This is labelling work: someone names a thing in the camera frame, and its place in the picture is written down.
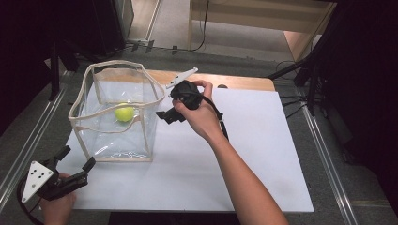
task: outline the tennis ball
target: tennis ball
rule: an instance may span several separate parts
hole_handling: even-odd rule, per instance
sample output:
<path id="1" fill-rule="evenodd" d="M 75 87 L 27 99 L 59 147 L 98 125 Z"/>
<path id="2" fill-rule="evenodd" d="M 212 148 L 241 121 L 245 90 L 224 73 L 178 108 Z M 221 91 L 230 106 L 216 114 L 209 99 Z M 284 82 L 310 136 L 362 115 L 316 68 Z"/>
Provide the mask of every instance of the tennis ball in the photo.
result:
<path id="1" fill-rule="evenodd" d="M 115 116 L 118 121 L 128 122 L 134 116 L 134 108 L 124 107 L 115 110 Z"/>

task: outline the white table surface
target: white table surface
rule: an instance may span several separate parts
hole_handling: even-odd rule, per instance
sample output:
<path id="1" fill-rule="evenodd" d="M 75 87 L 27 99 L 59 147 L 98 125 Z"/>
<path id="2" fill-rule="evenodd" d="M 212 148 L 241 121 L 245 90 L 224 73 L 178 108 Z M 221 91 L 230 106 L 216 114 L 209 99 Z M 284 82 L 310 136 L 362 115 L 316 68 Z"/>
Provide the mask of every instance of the white table surface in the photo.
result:
<path id="1" fill-rule="evenodd" d="M 296 148 L 277 92 L 214 89 L 231 144 L 284 212 L 313 212 Z M 172 107 L 166 97 L 160 111 Z M 58 164 L 77 173 L 86 162 L 71 132 L 71 152 Z M 115 211 L 234 211 L 217 160 L 185 121 L 159 120 L 152 162 L 97 162 L 75 209 Z"/>

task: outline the person's left hand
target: person's left hand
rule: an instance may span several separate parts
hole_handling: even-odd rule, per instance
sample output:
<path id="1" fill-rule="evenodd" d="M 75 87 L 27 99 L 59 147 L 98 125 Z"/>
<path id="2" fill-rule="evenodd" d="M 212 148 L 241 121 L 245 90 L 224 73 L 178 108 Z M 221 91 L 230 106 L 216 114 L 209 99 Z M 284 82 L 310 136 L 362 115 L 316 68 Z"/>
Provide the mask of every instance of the person's left hand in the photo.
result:
<path id="1" fill-rule="evenodd" d="M 60 173 L 59 177 L 69 177 L 69 174 Z M 72 207 L 76 201 L 76 194 L 71 192 L 66 196 L 47 201 L 42 199 L 40 207 L 44 216 L 44 224 L 67 224 Z"/>

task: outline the clear plastic box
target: clear plastic box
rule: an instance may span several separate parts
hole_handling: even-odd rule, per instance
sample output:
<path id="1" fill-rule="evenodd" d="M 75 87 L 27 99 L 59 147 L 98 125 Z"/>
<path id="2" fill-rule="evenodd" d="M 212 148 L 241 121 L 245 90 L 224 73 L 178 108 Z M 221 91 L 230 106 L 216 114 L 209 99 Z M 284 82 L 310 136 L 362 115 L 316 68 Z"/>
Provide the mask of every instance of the clear plastic box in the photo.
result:
<path id="1" fill-rule="evenodd" d="M 163 87 L 141 64 L 109 61 L 90 65 L 69 112 L 87 159 L 151 161 L 158 121 L 155 111 L 164 95 Z M 120 120 L 115 110 L 122 108 L 128 111 Z"/>

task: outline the person's right hand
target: person's right hand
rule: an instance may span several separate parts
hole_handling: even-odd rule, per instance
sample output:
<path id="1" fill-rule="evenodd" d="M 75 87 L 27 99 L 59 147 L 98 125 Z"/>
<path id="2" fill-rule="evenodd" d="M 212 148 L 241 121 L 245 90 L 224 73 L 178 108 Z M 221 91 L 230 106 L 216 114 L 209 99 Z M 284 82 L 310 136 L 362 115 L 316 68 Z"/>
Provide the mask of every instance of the person's right hand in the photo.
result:
<path id="1" fill-rule="evenodd" d="M 196 86 L 205 88 L 203 95 L 212 101 L 213 84 L 205 81 L 193 82 Z M 220 123 L 211 105 L 202 100 L 200 106 L 196 110 L 190 110 L 185 107 L 180 100 L 173 100 L 175 109 L 180 112 L 190 123 L 192 129 L 208 141 L 210 137 L 222 135 Z"/>

